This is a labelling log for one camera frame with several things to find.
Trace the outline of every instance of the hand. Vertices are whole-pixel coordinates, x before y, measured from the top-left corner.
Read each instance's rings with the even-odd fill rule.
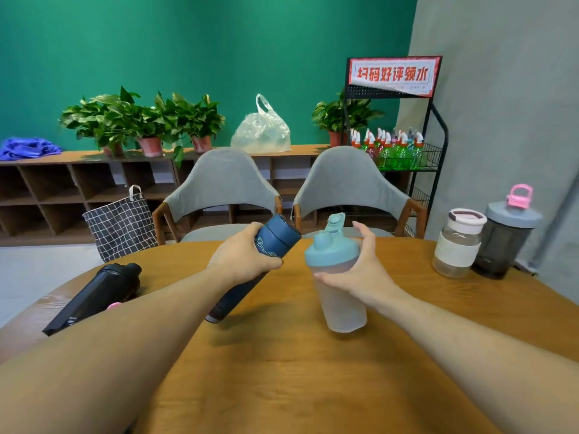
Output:
[[[384,306],[392,299],[408,297],[390,278],[376,257],[376,235],[360,222],[352,225],[362,233],[363,241],[358,239],[360,255],[350,271],[341,274],[319,272],[314,277],[325,285],[343,289],[353,297],[374,309]]]
[[[222,243],[207,268],[217,268],[231,278],[231,287],[254,279],[262,272],[281,268],[279,257],[261,254],[255,247],[255,235],[263,224],[252,222],[243,231]]]

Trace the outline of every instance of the white floor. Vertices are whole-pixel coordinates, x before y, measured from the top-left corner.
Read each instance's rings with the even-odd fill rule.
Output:
[[[48,292],[102,263],[95,245],[0,247],[0,328]]]

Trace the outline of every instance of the gray bottle lid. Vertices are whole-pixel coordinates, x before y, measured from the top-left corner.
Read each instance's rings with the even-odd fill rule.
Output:
[[[527,194],[517,195],[515,194],[517,189],[524,189]],[[532,198],[533,188],[531,186],[517,184],[513,186],[505,200],[490,203],[486,208],[485,216],[508,227],[535,228],[543,216],[530,208]]]

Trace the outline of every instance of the pink handle loop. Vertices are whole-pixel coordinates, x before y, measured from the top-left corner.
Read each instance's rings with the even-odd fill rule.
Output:
[[[525,189],[526,195],[515,195],[518,189]],[[533,199],[533,188],[528,184],[517,184],[513,186],[511,192],[507,195],[507,205],[511,207],[529,208]]]

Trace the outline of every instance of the blue thermos bottle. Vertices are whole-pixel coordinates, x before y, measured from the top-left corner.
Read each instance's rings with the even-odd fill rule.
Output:
[[[288,219],[281,215],[275,215],[258,231],[255,236],[255,246],[261,254],[284,257],[301,238],[301,233]],[[205,319],[210,323],[219,323],[266,274],[265,272],[249,282],[231,288],[221,297]]]

